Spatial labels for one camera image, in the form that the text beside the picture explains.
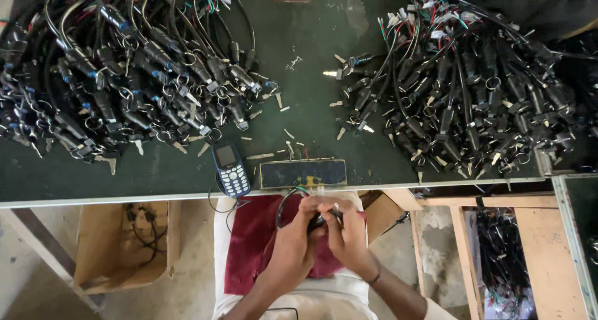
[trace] right hand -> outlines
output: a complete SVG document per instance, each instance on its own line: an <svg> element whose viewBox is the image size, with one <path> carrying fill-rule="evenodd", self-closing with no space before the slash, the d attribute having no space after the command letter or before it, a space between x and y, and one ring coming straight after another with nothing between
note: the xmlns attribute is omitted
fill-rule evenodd
<svg viewBox="0 0 598 320"><path fill-rule="evenodd" d="M329 210L339 205L343 213L343 226ZM376 278L378 264L367 247L365 221L357 214L353 202L335 197L310 196L301 201L299 207L318 206L328 225L328 246L333 255L349 270L354 271L366 281Z"/></svg>

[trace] pile of ignition switches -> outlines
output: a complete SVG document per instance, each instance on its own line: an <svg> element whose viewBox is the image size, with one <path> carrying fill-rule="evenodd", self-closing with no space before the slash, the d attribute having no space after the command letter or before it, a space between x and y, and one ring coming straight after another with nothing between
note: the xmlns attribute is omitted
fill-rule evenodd
<svg viewBox="0 0 598 320"><path fill-rule="evenodd" d="M245 51L223 7L242 12ZM142 153L152 137L187 153L228 122L246 130L262 85L276 85L256 72L239 0L35 0L0 43L0 135L40 156L43 137L46 151L57 139L86 162L114 160L129 143Z"/></svg>
<svg viewBox="0 0 598 320"><path fill-rule="evenodd" d="M502 174L528 163L534 149L559 162L573 148L576 120L572 90L552 69L559 56L522 36L517 27L463 0L422 0L407 12L379 19L387 54L344 61L324 74L343 79L351 113L346 131L366 130L372 113L415 164L479 179L497 167ZM368 65L383 62L376 71Z"/></svg>

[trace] maroon cloth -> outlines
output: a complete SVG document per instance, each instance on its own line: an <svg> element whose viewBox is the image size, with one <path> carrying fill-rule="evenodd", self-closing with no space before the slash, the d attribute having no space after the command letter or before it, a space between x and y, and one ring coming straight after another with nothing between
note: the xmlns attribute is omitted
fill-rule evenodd
<svg viewBox="0 0 598 320"><path fill-rule="evenodd" d="M253 196L249 203L238 209L230 236L224 293L249 293L258 275L262 273L274 250L276 239L276 211L282 201L280 195ZM285 203L282 225L289 224L299 210L300 195L293 195ZM333 275L343 265L328 248L328 229L316 246L315 263L308 278Z"/></svg>

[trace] blue mobile phone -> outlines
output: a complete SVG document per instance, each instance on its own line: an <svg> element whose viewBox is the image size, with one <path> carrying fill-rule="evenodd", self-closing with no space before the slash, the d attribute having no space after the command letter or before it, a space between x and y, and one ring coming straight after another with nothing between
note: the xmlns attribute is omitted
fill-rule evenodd
<svg viewBox="0 0 598 320"><path fill-rule="evenodd" d="M218 176L224 186L224 194L237 198L250 192L247 172L241 162L239 152L232 141L220 140L212 147Z"/></svg>

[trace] green tabletop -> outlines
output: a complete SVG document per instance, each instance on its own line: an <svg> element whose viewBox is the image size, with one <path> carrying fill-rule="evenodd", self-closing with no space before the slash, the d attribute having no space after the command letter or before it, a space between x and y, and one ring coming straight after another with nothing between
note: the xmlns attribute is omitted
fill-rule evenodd
<svg viewBox="0 0 598 320"><path fill-rule="evenodd" d="M275 154L264 161L288 158L286 152L277 153L291 140L283 130L286 128L294 135L293 142L308 148L310 158L346 160L349 186L416 185L417 174L409 158L382 134L382 113L372 115L370 126L375 133L347 132L336 140L348 110L330 107L340 100L341 83L322 74L338 67L334 54L382 53L376 18L405 6L408 0L242 1L255 27L259 71L280 85L282 104L291 108L280 112L276 98L271 97L254 106L253 110L262 109L263 113L250 122L248 131L228 125L224 137L235 142L241 155ZM235 40L246 49L246 24L239 11L220 10ZM241 136L252 140L241 140ZM215 165L210 150L197 157L203 145L201 140L194 141L188 154L183 154L152 141L144 144L145 155L141 156L131 144L118 159L113 176L107 162L75 160L58 143L39 158L33 148L0 140L0 202L207 193L214 184ZM250 176L258 164L245 161ZM521 171L506 177L538 180L541 176L532 158ZM501 174L494 173L481 179L499 178ZM431 168L423 175L424 184L463 180L459 174L439 174ZM257 174L253 183L252 188L259 189Z"/></svg>

